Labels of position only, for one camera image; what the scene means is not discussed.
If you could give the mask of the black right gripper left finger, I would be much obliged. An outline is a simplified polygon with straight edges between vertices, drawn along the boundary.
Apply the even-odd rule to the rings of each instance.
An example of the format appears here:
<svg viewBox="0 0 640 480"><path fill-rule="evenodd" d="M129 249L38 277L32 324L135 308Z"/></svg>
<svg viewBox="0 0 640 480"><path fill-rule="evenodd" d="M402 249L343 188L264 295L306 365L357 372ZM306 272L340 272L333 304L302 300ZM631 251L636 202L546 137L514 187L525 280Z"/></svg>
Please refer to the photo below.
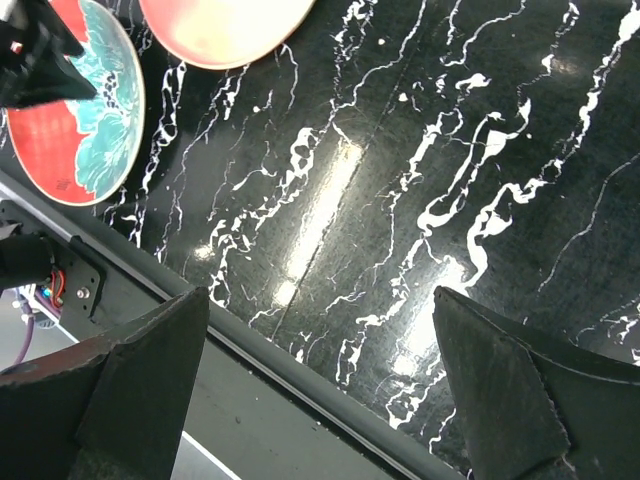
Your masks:
<svg viewBox="0 0 640 480"><path fill-rule="evenodd" d="M2 371L2 478L170 478L208 320L196 288Z"/></svg>

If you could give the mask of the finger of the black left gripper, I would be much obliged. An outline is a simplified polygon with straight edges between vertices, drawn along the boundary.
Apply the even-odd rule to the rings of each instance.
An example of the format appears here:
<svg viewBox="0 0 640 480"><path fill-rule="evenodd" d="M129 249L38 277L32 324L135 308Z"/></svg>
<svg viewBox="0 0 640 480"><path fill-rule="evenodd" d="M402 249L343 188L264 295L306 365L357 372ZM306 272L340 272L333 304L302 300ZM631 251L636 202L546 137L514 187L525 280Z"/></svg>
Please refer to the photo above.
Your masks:
<svg viewBox="0 0 640 480"><path fill-rule="evenodd" d="M69 61L84 54L48 1L1 3L1 106L91 100L96 89Z"/></svg>

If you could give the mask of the red teal glazed plate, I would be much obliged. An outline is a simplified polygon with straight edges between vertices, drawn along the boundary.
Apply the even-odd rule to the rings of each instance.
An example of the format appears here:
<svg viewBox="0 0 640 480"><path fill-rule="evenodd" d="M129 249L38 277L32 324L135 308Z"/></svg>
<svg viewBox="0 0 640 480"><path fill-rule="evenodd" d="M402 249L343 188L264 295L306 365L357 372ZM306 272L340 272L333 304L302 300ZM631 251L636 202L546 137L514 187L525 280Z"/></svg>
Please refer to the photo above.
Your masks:
<svg viewBox="0 0 640 480"><path fill-rule="evenodd" d="M96 89L91 100L4 108L26 177L49 199L89 206L118 190L133 168L145 123L145 82L119 20L96 1L48 1L84 54L69 61Z"/></svg>

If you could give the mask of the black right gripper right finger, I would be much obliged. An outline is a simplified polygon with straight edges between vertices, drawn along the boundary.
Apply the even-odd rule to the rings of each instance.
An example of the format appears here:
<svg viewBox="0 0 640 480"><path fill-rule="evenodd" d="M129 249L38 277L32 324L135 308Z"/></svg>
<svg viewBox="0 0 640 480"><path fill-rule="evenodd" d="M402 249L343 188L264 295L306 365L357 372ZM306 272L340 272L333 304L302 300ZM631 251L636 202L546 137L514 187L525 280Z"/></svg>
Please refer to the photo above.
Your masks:
<svg viewBox="0 0 640 480"><path fill-rule="evenodd" d="M434 327L477 479L636 479L639 369L447 287Z"/></svg>

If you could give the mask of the pink cream tree plate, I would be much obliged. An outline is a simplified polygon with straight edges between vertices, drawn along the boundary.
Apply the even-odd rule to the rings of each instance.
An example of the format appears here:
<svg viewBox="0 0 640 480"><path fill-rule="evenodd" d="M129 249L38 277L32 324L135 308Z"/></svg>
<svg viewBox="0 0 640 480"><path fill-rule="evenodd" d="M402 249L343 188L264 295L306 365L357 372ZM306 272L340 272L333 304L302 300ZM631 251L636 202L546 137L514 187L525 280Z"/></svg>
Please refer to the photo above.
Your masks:
<svg viewBox="0 0 640 480"><path fill-rule="evenodd" d="M200 68L226 70L258 60L282 44L314 3L149 0L139 5L154 37L172 55Z"/></svg>

